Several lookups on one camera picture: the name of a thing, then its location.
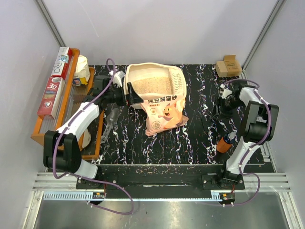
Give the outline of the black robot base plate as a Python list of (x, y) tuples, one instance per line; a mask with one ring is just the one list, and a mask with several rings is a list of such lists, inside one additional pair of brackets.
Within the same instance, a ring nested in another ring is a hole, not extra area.
[(98, 178), (121, 187), (189, 186), (244, 190), (242, 175), (225, 171), (223, 165), (99, 165)]

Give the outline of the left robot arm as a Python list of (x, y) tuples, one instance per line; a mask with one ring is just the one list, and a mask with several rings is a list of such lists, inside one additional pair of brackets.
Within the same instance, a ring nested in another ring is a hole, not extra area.
[(126, 87), (115, 87), (113, 78), (99, 75), (75, 114), (60, 128), (44, 135), (43, 164), (53, 172), (71, 173), (86, 177), (87, 184), (96, 189), (102, 186), (103, 177), (98, 167), (81, 156), (78, 141), (87, 127), (98, 118), (109, 104), (127, 106), (140, 104), (143, 99), (131, 83)]

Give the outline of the cream plastic litter box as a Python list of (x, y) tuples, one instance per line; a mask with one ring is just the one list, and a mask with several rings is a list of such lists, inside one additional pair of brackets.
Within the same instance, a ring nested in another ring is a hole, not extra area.
[(181, 96), (185, 107), (186, 81), (182, 70), (173, 65), (146, 62), (127, 67), (124, 86), (131, 83), (143, 100), (154, 100), (167, 95)]

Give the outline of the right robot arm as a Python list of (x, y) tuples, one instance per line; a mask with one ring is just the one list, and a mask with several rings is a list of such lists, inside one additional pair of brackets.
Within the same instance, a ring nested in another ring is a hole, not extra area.
[(246, 79), (229, 80), (220, 86), (210, 120), (230, 118), (234, 109), (245, 107), (238, 129), (240, 141), (216, 178), (220, 188), (227, 189), (237, 184), (253, 153), (274, 136), (279, 107), (268, 103), (259, 94), (259, 87), (259, 84)]

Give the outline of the clear plastic scoop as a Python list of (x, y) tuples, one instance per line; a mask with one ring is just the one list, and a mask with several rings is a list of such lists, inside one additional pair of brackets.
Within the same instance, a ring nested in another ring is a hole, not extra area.
[(108, 139), (109, 133), (113, 128), (113, 126), (117, 123), (119, 115), (120, 115), (120, 110), (118, 108), (114, 108), (106, 117), (106, 127), (101, 136), (102, 144), (104, 144)]

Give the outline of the pink cat litter bag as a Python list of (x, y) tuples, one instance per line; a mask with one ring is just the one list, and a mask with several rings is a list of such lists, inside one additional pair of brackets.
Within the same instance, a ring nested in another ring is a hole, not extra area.
[(145, 100), (141, 108), (146, 112), (147, 136), (184, 125), (188, 117), (183, 115), (185, 97), (181, 94), (166, 94), (159, 98)]

